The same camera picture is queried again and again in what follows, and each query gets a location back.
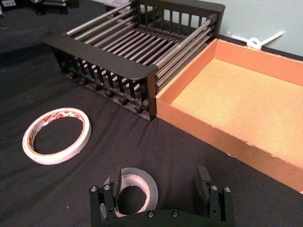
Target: black cloth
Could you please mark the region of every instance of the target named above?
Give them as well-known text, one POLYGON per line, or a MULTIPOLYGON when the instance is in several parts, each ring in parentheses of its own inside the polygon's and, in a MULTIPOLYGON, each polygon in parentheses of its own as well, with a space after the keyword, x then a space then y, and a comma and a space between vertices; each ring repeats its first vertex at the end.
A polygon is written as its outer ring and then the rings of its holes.
MULTIPOLYGON (((99 4, 82 1, 78 16, 89 14, 91 5, 99 4)), ((154 178, 157 209, 193 213, 197 166, 206 166, 217 186, 230 186, 237 226, 303 226, 301 194, 159 118, 148 122, 66 79, 49 47, 37 44, 0 57, 1 227, 89 227, 88 190, 101 186, 118 167, 137 167, 154 178), (24 132, 60 107, 88 115, 89 142, 64 163, 37 164, 22 149, 24 132)), ((80 130, 74 119, 58 120, 41 130, 35 147, 42 153, 59 151, 80 130)))

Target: cardboard box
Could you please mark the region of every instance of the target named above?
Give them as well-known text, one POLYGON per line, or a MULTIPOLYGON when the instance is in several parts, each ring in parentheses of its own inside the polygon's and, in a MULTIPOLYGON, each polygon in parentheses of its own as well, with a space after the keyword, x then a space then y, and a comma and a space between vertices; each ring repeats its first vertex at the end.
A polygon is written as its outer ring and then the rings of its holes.
POLYGON ((214 40, 157 94, 157 116, 303 193, 303 62, 214 40))

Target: black metal rack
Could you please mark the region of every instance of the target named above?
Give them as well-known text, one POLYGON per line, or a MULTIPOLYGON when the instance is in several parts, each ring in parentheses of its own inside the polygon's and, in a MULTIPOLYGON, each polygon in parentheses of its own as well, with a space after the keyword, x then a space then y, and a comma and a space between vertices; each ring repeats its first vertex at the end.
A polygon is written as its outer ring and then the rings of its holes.
POLYGON ((132 0, 43 41, 65 76, 151 120, 156 93, 217 37, 224 9, 198 0, 132 0))

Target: duct tape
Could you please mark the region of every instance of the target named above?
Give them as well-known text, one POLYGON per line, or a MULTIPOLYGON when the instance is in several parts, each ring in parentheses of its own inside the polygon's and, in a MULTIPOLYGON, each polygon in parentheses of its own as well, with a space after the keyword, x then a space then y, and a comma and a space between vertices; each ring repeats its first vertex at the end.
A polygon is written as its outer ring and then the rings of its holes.
MULTIPOLYGON (((136 212, 140 213, 146 210, 154 210, 158 203, 158 188, 154 179, 145 171, 137 168, 121 169, 121 191, 128 186, 138 186, 146 194, 144 205, 136 212)), ((116 208, 117 217, 126 216, 116 208)))
POLYGON ((75 108, 61 108, 50 111, 35 120, 26 130, 22 140, 22 146, 25 154, 33 161, 43 165, 53 165, 64 162, 78 154, 87 144, 90 133, 91 126, 89 118, 83 111, 75 108), (53 120, 57 120, 62 117, 75 117, 82 121, 83 128, 79 138, 68 148, 60 152, 49 155, 37 153, 34 150, 34 140, 38 132, 53 120))

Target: double-sided tape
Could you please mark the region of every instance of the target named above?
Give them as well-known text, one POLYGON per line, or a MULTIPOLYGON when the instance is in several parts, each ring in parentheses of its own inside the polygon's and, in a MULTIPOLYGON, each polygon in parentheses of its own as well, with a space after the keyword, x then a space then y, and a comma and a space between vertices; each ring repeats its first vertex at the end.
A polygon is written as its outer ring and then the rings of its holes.
POLYGON ((89 118, 83 111, 75 108, 60 108, 50 111, 35 120, 26 130, 22 140, 22 146, 26 155, 33 161, 43 165, 53 165, 64 162, 78 154, 87 144, 90 133, 91 126, 89 118), (79 138, 68 148, 60 152, 49 155, 37 153, 34 150, 34 140, 38 132, 53 120, 62 117, 75 117, 82 121, 83 128, 79 138))

